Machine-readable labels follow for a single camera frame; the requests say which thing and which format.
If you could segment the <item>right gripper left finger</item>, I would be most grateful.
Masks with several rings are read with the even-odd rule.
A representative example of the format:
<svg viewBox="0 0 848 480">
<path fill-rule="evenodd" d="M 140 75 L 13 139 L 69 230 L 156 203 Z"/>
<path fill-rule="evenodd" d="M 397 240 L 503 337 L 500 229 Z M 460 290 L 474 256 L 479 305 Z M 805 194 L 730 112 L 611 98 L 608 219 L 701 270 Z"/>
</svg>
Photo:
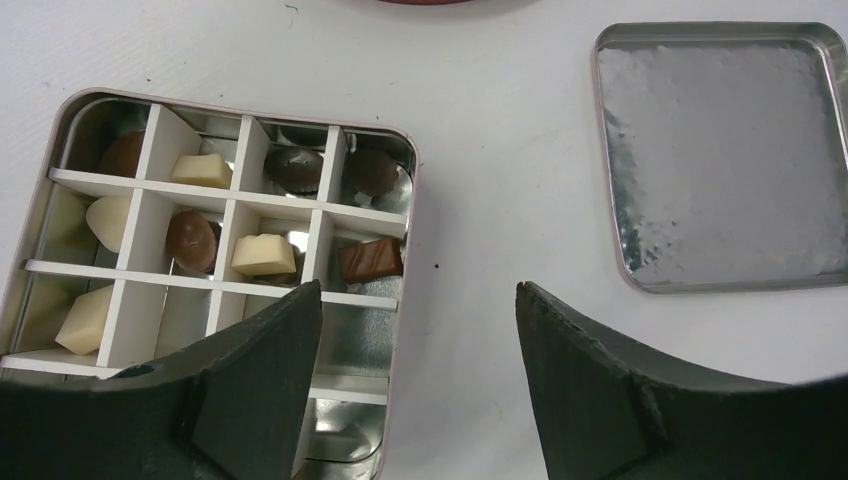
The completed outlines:
<svg viewBox="0 0 848 480">
<path fill-rule="evenodd" d="M 288 479 L 321 286 L 108 379 L 1 385 L 5 479 Z"/>
</svg>

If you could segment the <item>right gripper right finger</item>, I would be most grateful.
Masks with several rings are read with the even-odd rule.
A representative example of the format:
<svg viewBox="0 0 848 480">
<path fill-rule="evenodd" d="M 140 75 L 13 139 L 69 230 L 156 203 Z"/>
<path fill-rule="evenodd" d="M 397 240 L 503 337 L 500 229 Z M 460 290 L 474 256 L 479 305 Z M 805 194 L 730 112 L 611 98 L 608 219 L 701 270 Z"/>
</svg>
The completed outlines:
<svg viewBox="0 0 848 480">
<path fill-rule="evenodd" d="M 671 356 L 532 282 L 516 323 L 552 479 L 843 479 L 847 380 L 757 380 Z"/>
</svg>

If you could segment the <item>silver tin lid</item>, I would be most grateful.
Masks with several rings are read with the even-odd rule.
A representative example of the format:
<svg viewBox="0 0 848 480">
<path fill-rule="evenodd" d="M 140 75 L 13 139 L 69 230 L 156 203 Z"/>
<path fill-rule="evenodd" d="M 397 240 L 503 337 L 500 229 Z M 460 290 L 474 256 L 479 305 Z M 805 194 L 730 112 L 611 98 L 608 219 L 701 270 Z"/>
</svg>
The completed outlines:
<svg viewBox="0 0 848 480">
<path fill-rule="evenodd" d="M 653 294 L 847 282 L 847 46 L 820 22 L 617 23 L 594 83 L 618 261 Z"/>
</svg>

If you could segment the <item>pink compartment box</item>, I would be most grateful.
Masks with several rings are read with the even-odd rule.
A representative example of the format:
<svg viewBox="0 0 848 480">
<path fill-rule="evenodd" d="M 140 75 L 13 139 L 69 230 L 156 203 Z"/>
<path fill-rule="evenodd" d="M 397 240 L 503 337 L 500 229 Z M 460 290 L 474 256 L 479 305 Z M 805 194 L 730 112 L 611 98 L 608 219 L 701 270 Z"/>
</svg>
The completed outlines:
<svg viewBox="0 0 848 480">
<path fill-rule="evenodd" d="M 94 89 L 1 299 L 5 479 L 375 479 L 418 152 Z"/>
</svg>

